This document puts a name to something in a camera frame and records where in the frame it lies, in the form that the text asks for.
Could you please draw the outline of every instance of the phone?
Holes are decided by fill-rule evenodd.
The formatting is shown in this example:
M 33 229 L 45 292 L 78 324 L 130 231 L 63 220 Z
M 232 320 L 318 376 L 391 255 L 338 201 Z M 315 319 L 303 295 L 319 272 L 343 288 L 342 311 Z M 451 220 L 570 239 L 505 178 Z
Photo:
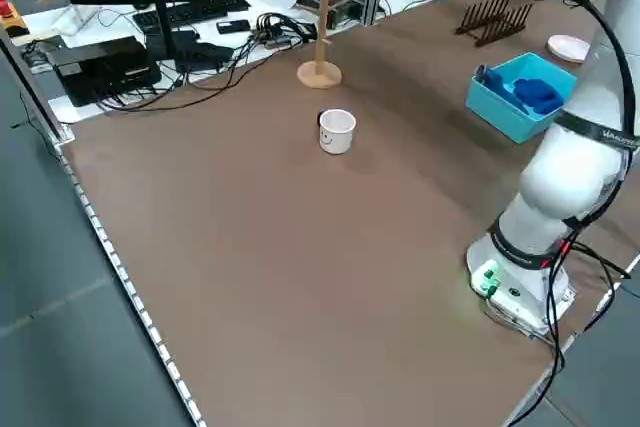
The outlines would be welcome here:
M 251 24 L 248 20 L 224 20 L 216 24 L 221 34 L 235 34 L 237 32 L 249 32 Z

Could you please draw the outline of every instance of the wooden mug stand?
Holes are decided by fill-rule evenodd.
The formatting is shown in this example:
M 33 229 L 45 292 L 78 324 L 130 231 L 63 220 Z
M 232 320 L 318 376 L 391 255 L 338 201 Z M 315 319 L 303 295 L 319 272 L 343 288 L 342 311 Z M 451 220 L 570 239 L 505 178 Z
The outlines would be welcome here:
M 328 89 L 342 81 L 340 69 L 326 61 L 327 16 L 329 14 L 329 0 L 320 0 L 318 20 L 318 39 L 316 40 L 316 58 L 298 67 L 298 79 L 312 89 Z

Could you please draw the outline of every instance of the wooden stand base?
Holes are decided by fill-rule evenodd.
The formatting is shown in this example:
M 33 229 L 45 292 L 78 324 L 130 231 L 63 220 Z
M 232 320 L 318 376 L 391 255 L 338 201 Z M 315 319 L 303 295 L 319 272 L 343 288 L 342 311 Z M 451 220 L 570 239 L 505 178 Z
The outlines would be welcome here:
M 317 69 L 316 61 L 311 60 L 298 68 L 298 78 L 312 89 L 328 89 L 342 81 L 342 72 L 329 62 L 323 62 L 321 68 Z

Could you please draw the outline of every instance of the white desk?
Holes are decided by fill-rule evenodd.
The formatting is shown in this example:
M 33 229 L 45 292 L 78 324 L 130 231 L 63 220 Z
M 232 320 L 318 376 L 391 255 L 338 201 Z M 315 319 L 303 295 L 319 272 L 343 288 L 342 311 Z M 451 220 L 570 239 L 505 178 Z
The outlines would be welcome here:
M 289 17 L 296 18 L 307 22 L 316 22 L 317 17 L 305 10 L 293 8 L 296 0 L 247 0 L 251 4 L 251 8 L 245 12 L 233 12 L 226 19 L 247 19 L 252 25 L 255 25 L 257 17 L 266 12 L 277 12 L 286 14 Z M 421 3 L 431 0 L 381 0 L 380 5 L 385 10 L 391 9 L 391 15 L 397 14 L 407 8 L 412 8 Z M 43 34 L 51 30 L 53 23 L 60 17 L 62 9 L 56 9 L 37 14 L 27 15 L 24 20 L 32 34 Z M 78 47 L 82 45 L 104 42 L 106 40 L 118 39 L 122 37 L 135 36 L 136 39 L 144 44 L 144 35 L 136 28 L 131 21 L 131 17 L 135 13 L 131 5 L 107 6 L 101 10 L 98 15 L 92 18 L 80 31 L 72 36 L 63 36 L 69 47 Z M 220 35 L 216 29 L 216 23 L 221 19 L 215 19 L 209 22 L 202 22 L 195 25 L 195 29 L 200 34 L 200 40 L 210 42 L 215 45 L 238 48 L 246 43 L 248 33 Z M 336 33 L 346 28 L 357 25 L 357 22 L 350 22 L 330 34 Z M 267 50 L 262 46 L 255 48 L 248 59 L 248 62 L 255 62 L 272 55 L 274 51 Z M 161 69 L 165 75 L 155 86 L 158 88 L 166 88 L 171 85 L 173 78 L 177 75 L 173 71 L 174 64 L 172 61 L 165 61 L 161 64 Z M 216 72 L 202 73 L 194 78 L 206 78 L 215 75 Z M 139 97 L 131 96 L 124 100 L 130 102 L 139 101 Z M 92 117 L 103 113 L 102 108 L 95 104 L 83 107 L 74 107 L 69 98 L 64 96 L 50 101 L 53 111 L 61 122 L 74 123 L 79 120 Z

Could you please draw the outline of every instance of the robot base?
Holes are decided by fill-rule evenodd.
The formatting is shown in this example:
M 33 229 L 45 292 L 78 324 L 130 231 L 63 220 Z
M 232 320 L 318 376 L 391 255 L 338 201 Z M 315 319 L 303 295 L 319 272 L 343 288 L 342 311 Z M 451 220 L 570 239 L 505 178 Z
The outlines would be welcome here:
M 522 333 L 528 336 L 533 331 L 546 335 L 549 331 L 546 319 L 549 268 L 527 270 L 517 266 L 497 251 L 489 234 L 469 247 L 467 268 L 471 287 L 481 297 L 486 298 L 492 286 L 497 288 L 490 299 L 491 304 L 514 324 L 521 326 Z M 564 267 L 556 276 L 554 295 L 560 319 L 576 295 Z

